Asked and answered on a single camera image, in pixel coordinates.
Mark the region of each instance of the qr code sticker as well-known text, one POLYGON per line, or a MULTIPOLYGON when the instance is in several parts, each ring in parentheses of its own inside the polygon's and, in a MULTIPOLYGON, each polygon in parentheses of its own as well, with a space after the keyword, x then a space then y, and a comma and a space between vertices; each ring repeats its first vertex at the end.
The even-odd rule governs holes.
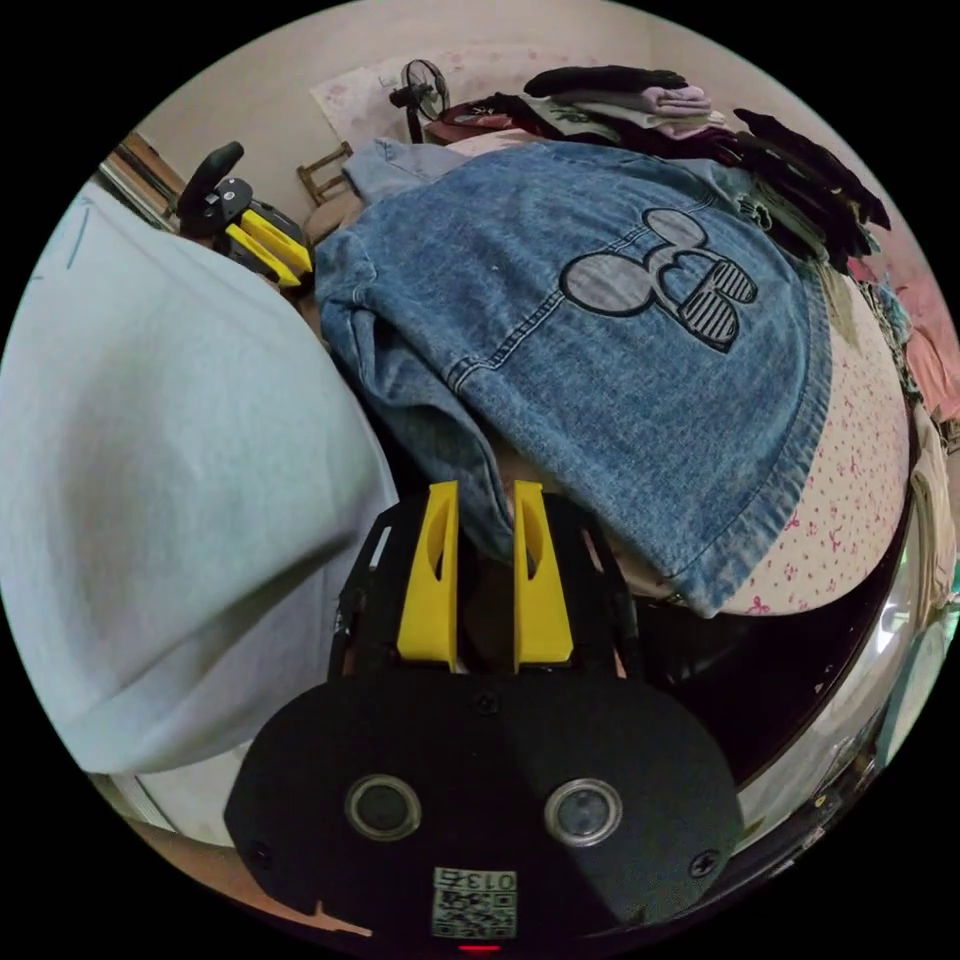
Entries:
POLYGON ((517 875, 509 870, 437 867, 433 935, 508 940, 517 935, 517 875))

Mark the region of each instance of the black robotic handle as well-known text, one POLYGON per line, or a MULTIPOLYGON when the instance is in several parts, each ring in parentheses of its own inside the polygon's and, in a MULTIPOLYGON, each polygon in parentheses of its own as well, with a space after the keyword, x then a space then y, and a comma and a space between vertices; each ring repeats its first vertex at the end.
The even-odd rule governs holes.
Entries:
POLYGON ((197 167, 190 182, 183 188, 177 201, 177 216, 191 219, 201 215, 207 206, 206 198, 219 186, 220 181, 239 163, 243 157, 243 146, 236 140, 214 150, 197 167))

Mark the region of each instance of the mickey mouse embroidery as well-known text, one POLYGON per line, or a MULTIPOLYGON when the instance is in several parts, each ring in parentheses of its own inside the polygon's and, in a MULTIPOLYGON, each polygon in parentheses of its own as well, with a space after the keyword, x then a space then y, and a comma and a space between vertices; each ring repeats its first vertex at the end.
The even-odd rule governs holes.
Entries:
POLYGON ((757 285, 738 264, 706 248, 707 233, 680 210, 648 210, 643 222, 664 241, 643 261, 622 253, 589 253, 564 268, 560 289, 591 313, 633 317, 656 302, 688 333, 720 353, 733 346, 740 330, 734 303, 757 299, 757 285), (683 255, 713 262, 697 288, 682 302, 663 288, 663 273, 683 269, 683 255))

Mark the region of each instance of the denim jacket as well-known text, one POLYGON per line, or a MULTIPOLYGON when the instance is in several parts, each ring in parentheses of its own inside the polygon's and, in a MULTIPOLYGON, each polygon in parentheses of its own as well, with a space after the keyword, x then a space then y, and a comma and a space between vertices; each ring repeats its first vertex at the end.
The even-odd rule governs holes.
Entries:
POLYGON ((317 248, 339 364, 432 480, 459 481, 485 551, 509 559, 511 523, 484 425, 703 616, 788 522, 830 396, 826 307, 720 186, 531 144, 387 197, 317 248))

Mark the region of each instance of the camera lens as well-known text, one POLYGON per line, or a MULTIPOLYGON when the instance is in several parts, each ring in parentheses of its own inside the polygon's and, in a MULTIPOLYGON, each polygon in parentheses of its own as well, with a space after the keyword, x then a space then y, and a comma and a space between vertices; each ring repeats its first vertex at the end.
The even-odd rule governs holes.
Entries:
POLYGON ((409 784, 376 774, 355 783, 347 794, 347 819, 371 840, 402 840, 420 826, 420 801, 409 784))
POLYGON ((570 780, 554 790, 544 809, 547 831, 570 847, 606 840, 622 816, 620 797, 602 780, 570 780))

